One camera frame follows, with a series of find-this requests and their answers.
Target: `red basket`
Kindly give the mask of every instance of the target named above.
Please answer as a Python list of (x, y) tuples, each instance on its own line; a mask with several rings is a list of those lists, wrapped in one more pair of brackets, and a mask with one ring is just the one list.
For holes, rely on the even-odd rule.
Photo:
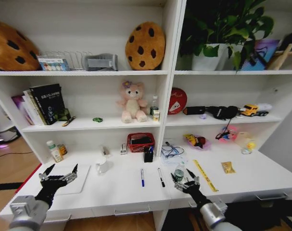
[[(143, 144), (131, 144), (131, 140), (137, 140), (143, 137), (148, 136), (151, 139), (151, 143), (143, 143)], [(150, 148), (150, 146), (154, 147), (155, 141), (154, 137), (151, 133), (132, 133), (127, 136), (127, 146), (130, 148), (133, 153), (142, 153), (144, 148)]]

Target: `stuffed animal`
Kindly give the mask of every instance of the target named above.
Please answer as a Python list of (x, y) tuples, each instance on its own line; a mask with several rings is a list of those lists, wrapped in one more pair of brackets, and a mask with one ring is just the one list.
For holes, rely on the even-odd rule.
[(154, 70), (161, 64), (164, 53), (164, 32), (153, 22), (137, 26), (126, 44), (126, 56), (133, 70)]
[(120, 86), (120, 94), (123, 99), (117, 103), (124, 108), (121, 117), (122, 122), (130, 123), (133, 118), (136, 118), (139, 122), (147, 121), (148, 117), (145, 112), (148, 102), (142, 100), (144, 84), (132, 84), (130, 81), (123, 82)]
[(0, 22), (0, 69), (4, 71), (35, 71), (40, 69), (39, 51), (22, 33)]

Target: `gray robot arm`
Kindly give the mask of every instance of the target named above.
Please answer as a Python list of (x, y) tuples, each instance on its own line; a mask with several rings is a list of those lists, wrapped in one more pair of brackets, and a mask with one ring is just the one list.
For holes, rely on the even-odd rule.
[(223, 202), (212, 203), (209, 199), (207, 199), (199, 190), (199, 177), (195, 176), (195, 174), (188, 169), (187, 171), (193, 180), (184, 184), (178, 182), (176, 177), (171, 174), (175, 183), (175, 188), (191, 195), (193, 200), (196, 202), (208, 228), (213, 231), (241, 231), (238, 227), (228, 222), (223, 222), (225, 220), (224, 213), (227, 210), (227, 205)]
[(36, 197), (18, 196), (10, 204), (14, 215), (9, 231), (39, 231), (56, 191), (77, 178), (77, 165), (65, 176), (48, 176), (55, 164), (39, 174), (42, 189)]

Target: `brown cookie cushion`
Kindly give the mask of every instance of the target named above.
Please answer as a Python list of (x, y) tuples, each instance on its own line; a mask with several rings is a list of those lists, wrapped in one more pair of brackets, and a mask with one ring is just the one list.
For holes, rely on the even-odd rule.
[(164, 32), (153, 22), (137, 26), (126, 44), (126, 56), (134, 70), (154, 70), (161, 64), (164, 53)]
[(13, 27), (0, 22), (0, 69), (34, 71), (40, 68), (35, 45)]

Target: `headphones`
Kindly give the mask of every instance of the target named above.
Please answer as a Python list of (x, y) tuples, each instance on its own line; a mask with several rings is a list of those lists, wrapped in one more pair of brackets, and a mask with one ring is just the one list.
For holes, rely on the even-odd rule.
[(238, 113), (238, 107), (236, 106), (229, 106), (229, 107), (224, 107), (224, 106), (219, 106), (219, 107), (206, 107), (206, 111), (211, 113), (215, 119), (232, 119), (236, 117)]

